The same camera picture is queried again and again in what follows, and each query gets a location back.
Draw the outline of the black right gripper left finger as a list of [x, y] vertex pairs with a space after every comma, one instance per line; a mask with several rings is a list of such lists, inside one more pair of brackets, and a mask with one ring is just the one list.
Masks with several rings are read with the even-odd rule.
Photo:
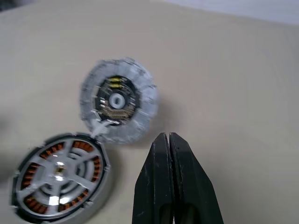
[[135, 183], [133, 224], [173, 223], [173, 180], [166, 133], [152, 142]]

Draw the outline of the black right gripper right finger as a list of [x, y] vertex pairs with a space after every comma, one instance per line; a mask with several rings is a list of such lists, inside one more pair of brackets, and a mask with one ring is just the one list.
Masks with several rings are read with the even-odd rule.
[[170, 133], [176, 224], [221, 224], [222, 215], [213, 185], [188, 142]]

